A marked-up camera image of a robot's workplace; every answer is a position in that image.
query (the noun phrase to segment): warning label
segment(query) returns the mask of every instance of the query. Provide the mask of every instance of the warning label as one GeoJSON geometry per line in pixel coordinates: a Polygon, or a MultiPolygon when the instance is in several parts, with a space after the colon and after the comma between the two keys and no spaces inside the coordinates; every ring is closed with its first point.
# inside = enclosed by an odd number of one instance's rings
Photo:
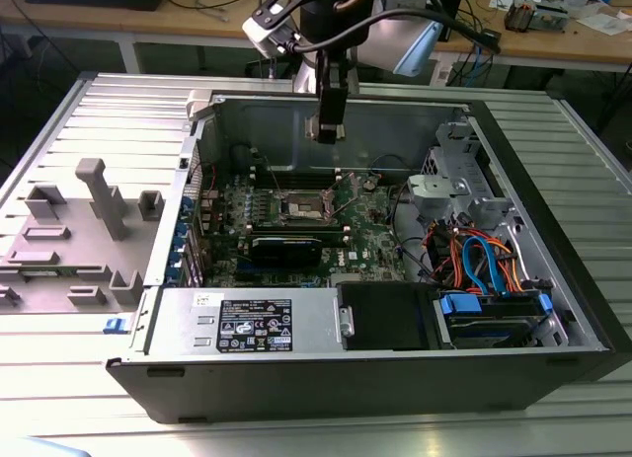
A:
{"type": "Polygon", "coordinates": [[[222,301],[217,349],[291,351],[292,305],[289,299],[222,301]]]}

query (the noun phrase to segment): red cable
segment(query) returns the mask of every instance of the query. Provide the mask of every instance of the red cable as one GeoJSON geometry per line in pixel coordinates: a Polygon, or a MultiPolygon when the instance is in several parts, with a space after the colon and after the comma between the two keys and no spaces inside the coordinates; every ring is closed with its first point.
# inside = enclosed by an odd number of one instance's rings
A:
{"type": "Polygon", "coordinates": [[[215,165],[211,165],[210,168],[213,170],[213,180],[210,182],[210,189],[213,190],[215,187],[215,179],[217,179],[217,170],[215,169],[215,165]]]}

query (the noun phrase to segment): gray plastic bracket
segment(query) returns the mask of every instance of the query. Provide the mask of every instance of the gray plastic bracket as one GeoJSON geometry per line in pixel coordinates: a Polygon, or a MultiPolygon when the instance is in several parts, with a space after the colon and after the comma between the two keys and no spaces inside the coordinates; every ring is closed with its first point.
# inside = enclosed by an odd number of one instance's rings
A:
{"type": "Polygon", "coordinates": [[[13,252],[9,264],[17,265],[56,265],[59,255],[56,252],[13,252]]]}
{"type": "Polygon", "coordinates": [[[65,225],[50,227],[27,227],[22,236],[25,240],[67,240],[70,230],[65,225]]]}
{"type": "Polygon", "coordinates": [[[142,296],[142,277],[140,273],[135,270],[131,275],[129,284],[126,284],[120,272],[115,271],[110,281],[110,292],[120,305],[138,305],[142,296]]]}
{"type": "Polygon", "coordinates": [[[67,297],[75,306],[103,305],[108,302],[99,286],[70,286],[67,297]]]}
{"type": "Polygon", "coordinates": [[[38,223],[54,223],[58,217],[52,207],[63,203],[66,200],[56,186],[35,186],[25,199],[25,204],[38,223]]]}
{"type": "Polygon", "coordinates": [[[160,220],[165,200],[159,190],[144,190],[138,198],[138,210],[144,221],[160,220]]]}
{"type": "Polygon", "coordinates": [[[110,233],[110,237],[114,241],[120,241],[125,236],[125,225],[122,223],[120,215],[120,192],[116,197],[113,191],[106,184],[103,172],[106,165],[100,158],[83,158],[79,161],[75,175],[77,178],[88,186],[92,199],[94,199],[95,207],[110,233]]]}
{"type": "Polygon", "coordinates": [[[84,281],[109,281],[112,272],[108,265],[100,267],[85,267],[85,269],[77,269],[77,276],[84,281]]]}
{"type": "Polygon", "coordinates": [[[12,288],[0,285],[0,306],[17,306],[20,295],[12,288]]]}

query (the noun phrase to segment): wooden table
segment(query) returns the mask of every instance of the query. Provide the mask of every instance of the wooden table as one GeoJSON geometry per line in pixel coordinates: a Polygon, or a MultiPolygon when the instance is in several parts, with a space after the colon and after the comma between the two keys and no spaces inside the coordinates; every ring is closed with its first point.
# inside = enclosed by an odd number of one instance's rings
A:
{"type": "MultiPolygon", "coordinates": [[[[31,5],[16,0],[20,7],[51,37],[113,40],[118,43],[125,69],[141,72],[137,42],[192,44],[199,46],[252,47],[241,31],[242,23],[257,0],[243,0],[226,7],[228,22],[198,11],[178,8],[163,1],[155,12],[123,9],[84,8],[60,5],[31,5]]],[[[191,5],[193,0],[176,0],[191,5]]],[[[208,4],[227,0],[206,0],[208,4]]],[[[572,21],[561,33],[505,31],[504,12],[488,8],[489,0],[470,0],[474,13],[485,26],[503,34],[502,54],[495,63],[580,70],[623,71],[632,61],[632,33],[609,37],[572,21]]],[[[629,5],[632,0],[613,0],[629,5]]],[[[7,34],[23,36],[38,32],[29,25],[10,0],[0,0],[0,22],[7,34]]],[[[452,64],[465,58],[471,43],[459,35],[439,42],[432,58],[437,60],[434,84],[444,83],[452,64]]]]}

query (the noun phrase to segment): aluminum extrusion table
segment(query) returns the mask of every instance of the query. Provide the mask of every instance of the aluminum extrusion table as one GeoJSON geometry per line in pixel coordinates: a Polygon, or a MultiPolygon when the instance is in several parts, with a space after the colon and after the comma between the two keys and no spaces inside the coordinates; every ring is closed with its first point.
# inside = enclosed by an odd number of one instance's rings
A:
{"type": "MultiPolygon", "coordinates": [[[[79,80],[0,190],[0,255],[29,214],[34,182],[87,196],[74,176],[98,155],[123,197],[167,194],[188,134],[191,89],[274,90],[279,81],[100,74],[79,80]]],[[[632,181],[564,102],[540,92],[366,85],[367,94],[485,101],[632,333],[632,181]]],[[[561,388],[523,412],[206,425],[150,420],[102,360],[129,336],[104,336],[106,314],[0,316],[3,431],[100,456],[552,456],[632,453],[632,365],[561,388]]]]}

